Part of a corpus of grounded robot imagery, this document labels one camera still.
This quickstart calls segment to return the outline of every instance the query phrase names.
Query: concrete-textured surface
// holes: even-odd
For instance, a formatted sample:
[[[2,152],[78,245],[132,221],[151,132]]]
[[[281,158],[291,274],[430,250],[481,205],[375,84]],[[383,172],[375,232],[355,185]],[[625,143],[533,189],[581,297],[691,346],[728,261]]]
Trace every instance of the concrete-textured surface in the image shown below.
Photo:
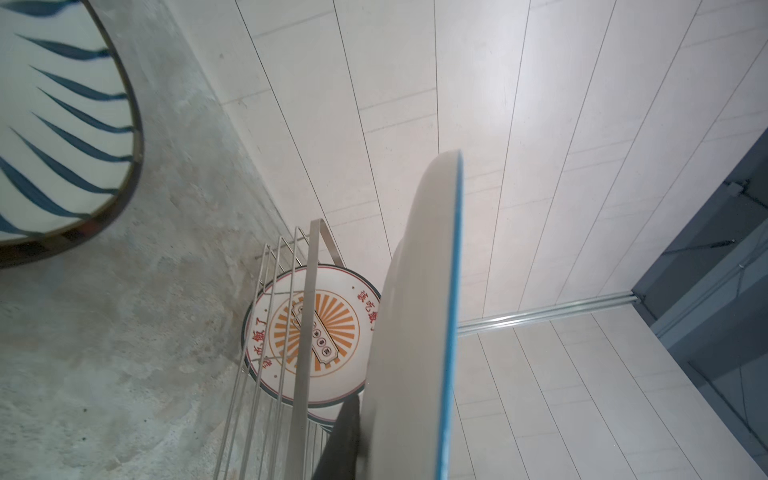
[[[0,272],[0,478],[208,478],[253,258],[286,228],[165,5],[92,3],[144,171],[103,233]]]

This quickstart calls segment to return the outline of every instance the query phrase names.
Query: dish rack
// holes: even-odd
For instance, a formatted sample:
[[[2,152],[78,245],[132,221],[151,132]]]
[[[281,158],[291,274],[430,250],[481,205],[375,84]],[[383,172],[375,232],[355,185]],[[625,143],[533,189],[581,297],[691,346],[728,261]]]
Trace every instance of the dish rack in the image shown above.
[[[310,223],[310,234],[296,227],[293,239],[280,237],[276,245],[264,245],[260,258],[257,288],[253,298],[256,304],[260,295],[270,296],[267,322],[273,318],[274,297],[284,292],[262,293],[270,284],[277,282],[278,275],[290,271],[290,291],[294,295],[302,293],[304,308],[301,312],[300,340],[296,358],[296,383],[293,391],[293,404],[283,402],[283,387],[286,380],[287,343],[283,344],[282,359],[265,356],[262,349],[259,365],[265,360],[281,361],[280,380],[277,398],[274,399],[260,388],[262,368],[258,369],[256,382],[249,380],[249,365],[246,358],[247,342],[243,338],[240,348],[240,367],[234,379],[232,396],[227,419],[224,423],[219,451],[214,468],[214,480],[238,478],[262,478],[275,480],[304,480],[312,477],[329,436],[328,427],[324,427],[307,417],[310,388],[310,357],[312,347],[313,314],[315,311],[315,289],[319,257],[320,240],[325,243],[328,253],[337,266],[344,267],[333,235],[325,220],[317,219]],[[302,263],[303,252],[299,245],[306,244],[306,263]],[[306,267],[304,284],[294,285],[296,268]],[[250,331],[254,311],[244,326],[244,332]]]

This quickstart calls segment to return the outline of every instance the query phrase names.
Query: sunburst pattern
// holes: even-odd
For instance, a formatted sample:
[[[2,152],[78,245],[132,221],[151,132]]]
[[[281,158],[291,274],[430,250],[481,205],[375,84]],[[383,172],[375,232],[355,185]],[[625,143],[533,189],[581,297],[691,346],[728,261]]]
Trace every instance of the sunburst pattern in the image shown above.
[[[293,301],[291,306],[303,303],[303,296],[299,296]],[[359,323],[352,307],[340,296],[334,293],[320,290],[315,295],[316,312],[320,321],[325,326],[331,340],[339,350],[337,356],[330,363],[320,362],[317,355],[313,354],[313,368],[311,376],[322,376],[333,372],[346,363],[357,347],[359,340]],[[288,323],[288,302],[286,301],[278,310],[277,318],[270,326],[270,347],[272,353],[278,358],[278,362],[283,356],[283,347],[285,346],[286,326]],[[299,349],[299,323],[295,318],[291,319],[290,328],[288,328],[288,349],[286,359],[288,364],[286,369],[296,371],[296,355]]]

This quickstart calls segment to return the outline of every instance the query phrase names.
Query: round plate with chinese characters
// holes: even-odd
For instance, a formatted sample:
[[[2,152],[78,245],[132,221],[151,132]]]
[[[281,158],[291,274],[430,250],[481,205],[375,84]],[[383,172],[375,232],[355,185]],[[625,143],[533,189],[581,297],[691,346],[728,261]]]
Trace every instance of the round plate with chinese characters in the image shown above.
[[[304,304],[301,290],[305,278],[306,268],[297,269],[293,278],[294,294],[289,301],[290,272],[278,277],[274,285],[267,285],[258,296],[247,332],[250,309],[243,321],[246,361],[251,376],[258,377],[260,364],[263,368],[261,387],[277,398],[285,359],[283,401],[289,405],[293,403],[296,381]],[[376,288],[357,273],[333,265],[318,266],[310,360],[311,409],[340,404],[362,391],[379,298]]]

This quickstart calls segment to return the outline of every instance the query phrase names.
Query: white plate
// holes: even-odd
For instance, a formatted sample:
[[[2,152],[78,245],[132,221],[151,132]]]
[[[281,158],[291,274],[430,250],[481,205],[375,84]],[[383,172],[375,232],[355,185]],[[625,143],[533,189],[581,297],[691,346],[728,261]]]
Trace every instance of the white plate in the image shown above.
[[[384,283],[357,478],[448,477],[462,232],[462,156],[427,168]]]
[[[300,309],[304,300],[303,293],[296,291],[303,288],[305,277],[306,268],[300,268],[296,270],[293,280],[292,308],[299,317],[290,324],[288,350],[285,352],[283,401],[289,405],[293,403]],[[273,291],[273,313],[267,325],[266,316]],[[252,368],[253,364],[258,364],[266,340],[261,386],[274,398],[280,393],[289,292],[290,272],[278,278],[274,289],[270,284],[260,294],[249,332],[247,335],[243,333],[247,339],[246,357],[253,378],[257,377],[259,370],[258,367]],[[317,269],[315,307],[319,322],[313,330],[309,406],[321,409],[339,405],[340,408],[348,396],[360,393],[365,385],[368,354],[379,312],[379,292],[351,270],[320,265]]]

